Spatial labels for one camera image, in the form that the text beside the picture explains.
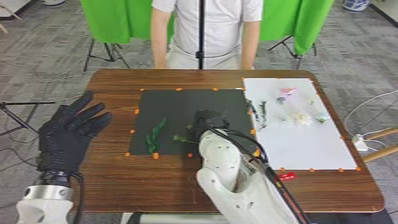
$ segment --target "person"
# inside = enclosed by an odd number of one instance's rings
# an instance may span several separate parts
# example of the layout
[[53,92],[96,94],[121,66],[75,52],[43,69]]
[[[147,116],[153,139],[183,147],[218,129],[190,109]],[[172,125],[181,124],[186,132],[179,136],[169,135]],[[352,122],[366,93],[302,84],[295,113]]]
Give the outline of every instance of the person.
[[[172,12],[174,36],[167,53]],[[206,0],[204,69],[252,69],[261,18],[263,0]],[[195,69],[199,0],[153,0],[151,41],[154,68]]]

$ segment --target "green plant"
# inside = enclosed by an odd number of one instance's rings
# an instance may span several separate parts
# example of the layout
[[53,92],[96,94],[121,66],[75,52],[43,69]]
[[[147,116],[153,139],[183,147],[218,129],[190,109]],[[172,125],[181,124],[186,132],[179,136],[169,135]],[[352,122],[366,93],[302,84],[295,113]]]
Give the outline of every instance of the green plant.
[[149,151],[149,154],[154,153],[154,151],[158,150],[158,136],[160,136],[160,132],[162,132],[162,129],[165,127],[165,122],[167,122],[167,119],[163,118],[158,126],[153,128],[153,132],[151,134],[146,135],[146,144],[147,144],[147,151]]
[[183,137],[183,136],[179,136],[179,135],[174,135],[174,136],[172,136],[172,141],[174,141],[174,142],[181,142],[181,143],[197,144],[197,142],[190,141],[190,140],[186,139],[186,137]]

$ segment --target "robotic hand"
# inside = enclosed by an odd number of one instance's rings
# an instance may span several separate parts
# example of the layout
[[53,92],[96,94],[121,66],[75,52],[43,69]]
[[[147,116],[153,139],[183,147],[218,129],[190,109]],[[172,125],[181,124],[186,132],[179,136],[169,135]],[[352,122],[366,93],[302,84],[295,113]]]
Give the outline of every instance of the robotic hand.
[[91,140],[112,120],[110,113],[94,117],[105,109],[103,103],[82,111],[91,101],[92,92],[85,92],[69,106],[60,105],[39,129],[37,170],[43,174],[16,205],[18,224],[67,223],[66,215],[73,207],[69,178],[78,175]]

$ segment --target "white board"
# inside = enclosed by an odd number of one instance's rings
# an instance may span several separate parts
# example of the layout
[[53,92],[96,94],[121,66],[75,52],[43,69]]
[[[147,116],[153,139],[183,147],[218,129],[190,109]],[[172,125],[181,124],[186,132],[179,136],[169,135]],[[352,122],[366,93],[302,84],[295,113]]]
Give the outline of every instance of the white board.
[[[277,98],[282,96],[282,88],[297,88],[297,92],[281,104]],[[258,114],[258,106],[261,101],[266,101],[266,127],[259,130],[261,122],[258,124],[254,115],[252,122],[274,169],[355,169],[355,160],[334,122],[329,120],[322,124],[314,119],[316,114],[329,115],[329,111],[316,95],[313,81],[306,78],[247,78],[245,98],[252,100]],[[309,126],[297,124],[291,116],[297,113],[311,116]]]

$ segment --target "orange marker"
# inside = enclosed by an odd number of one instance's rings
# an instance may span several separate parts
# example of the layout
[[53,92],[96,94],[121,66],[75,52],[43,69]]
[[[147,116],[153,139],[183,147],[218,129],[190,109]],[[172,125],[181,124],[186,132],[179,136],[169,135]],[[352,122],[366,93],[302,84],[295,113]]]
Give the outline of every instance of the orange marker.
[[154,152],[153,153],[153,159],[158,159],[158,157],[160,157],[160,154]]
[[254,153],[252,153],[254,157],[259,157],[259,149],[256,149]]

